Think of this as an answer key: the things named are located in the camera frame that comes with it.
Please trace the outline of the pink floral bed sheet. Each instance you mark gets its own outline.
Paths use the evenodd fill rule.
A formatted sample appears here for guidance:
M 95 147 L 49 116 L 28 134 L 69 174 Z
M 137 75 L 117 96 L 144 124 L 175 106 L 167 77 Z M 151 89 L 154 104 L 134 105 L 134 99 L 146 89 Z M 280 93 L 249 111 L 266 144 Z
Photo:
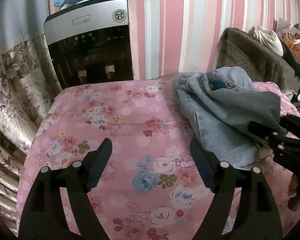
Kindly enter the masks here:
M 40 124 L 19 181 L 17 211 L 40 171 L 82 161 L 110 139 L 113 150 L 87 196 L 110 239 L 191 239 L 213 200 L 190 154 L 194 136 L 171 79 L 63 90 Z

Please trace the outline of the grey water dispenser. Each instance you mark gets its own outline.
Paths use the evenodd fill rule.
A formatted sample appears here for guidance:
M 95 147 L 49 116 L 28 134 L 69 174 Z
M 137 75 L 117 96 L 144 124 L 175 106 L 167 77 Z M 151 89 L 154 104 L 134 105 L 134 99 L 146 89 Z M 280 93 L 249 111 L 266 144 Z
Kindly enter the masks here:
M 48 16 L 47 46 L 63 89 L 133 80 L 128 0 L 86 0 Z

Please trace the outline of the pink floral gift bag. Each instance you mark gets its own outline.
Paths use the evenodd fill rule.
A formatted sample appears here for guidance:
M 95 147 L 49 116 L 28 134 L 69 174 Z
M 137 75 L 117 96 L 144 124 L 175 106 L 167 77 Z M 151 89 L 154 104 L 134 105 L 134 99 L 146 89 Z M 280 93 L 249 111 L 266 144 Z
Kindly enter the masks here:
M 282 18 L 277 21 L 276 33 L 300 64 L 300 31 Z

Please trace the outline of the black garment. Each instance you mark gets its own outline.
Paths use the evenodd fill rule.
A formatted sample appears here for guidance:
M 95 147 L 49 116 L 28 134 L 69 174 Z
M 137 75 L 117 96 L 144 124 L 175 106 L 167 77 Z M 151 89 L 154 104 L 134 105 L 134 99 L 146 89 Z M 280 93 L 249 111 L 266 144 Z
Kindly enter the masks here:
M 293 68 L 295 72 L 295 77 L 300 78 L 300 64 L 295 60 L 292 52 L 288 48 L 288 46 L 281 41 L 283 48 L 283 56 L 282 58 Z

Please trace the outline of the cream white garment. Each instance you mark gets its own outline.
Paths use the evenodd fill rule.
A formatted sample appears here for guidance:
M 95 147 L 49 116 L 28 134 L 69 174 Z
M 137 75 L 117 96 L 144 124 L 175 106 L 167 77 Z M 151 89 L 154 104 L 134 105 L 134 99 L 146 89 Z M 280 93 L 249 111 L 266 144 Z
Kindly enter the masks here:
M 273 30 L 268 30 L 265 27 L 258 25 L 254 30 L 253 37 L 268 49 L 270 49 L 280 57 L 283 57 L 284 51 L 282 43 Z

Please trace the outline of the floral beige curtain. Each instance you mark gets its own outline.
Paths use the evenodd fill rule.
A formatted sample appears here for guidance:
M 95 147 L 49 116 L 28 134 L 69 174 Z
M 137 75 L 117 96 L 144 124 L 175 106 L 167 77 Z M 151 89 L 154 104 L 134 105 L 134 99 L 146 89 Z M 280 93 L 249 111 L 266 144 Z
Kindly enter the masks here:
M 0 217 L 13 234 L 25 158 L 60 92 L 44 35 L 0 54 Z

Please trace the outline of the blue denim jacket yellow print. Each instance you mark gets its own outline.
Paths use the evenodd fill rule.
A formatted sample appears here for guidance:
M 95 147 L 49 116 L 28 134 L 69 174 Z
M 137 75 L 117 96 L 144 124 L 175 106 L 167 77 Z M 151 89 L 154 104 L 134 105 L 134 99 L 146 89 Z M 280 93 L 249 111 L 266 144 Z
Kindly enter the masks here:
M 280 97 L 258 90 L 241 67 L 208 73 L 179 73 L 172 80 L 174 97 L 203 148 L 235 168 L 259 161 L 262 140 L 248 131 L 251 121 L 279 135 Z

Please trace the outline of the brown blanket covered furniture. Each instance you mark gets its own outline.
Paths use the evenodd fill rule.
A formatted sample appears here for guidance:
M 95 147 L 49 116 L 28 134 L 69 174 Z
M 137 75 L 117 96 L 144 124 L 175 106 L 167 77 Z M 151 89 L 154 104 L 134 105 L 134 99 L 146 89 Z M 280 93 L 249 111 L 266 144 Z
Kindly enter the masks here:
M 237 28 L 226 28 L 218 45 L 217 68 L 241 67 L 254 82 L 273 82 L 281 92 L 297 94 L 300 78 L 286 60 Z

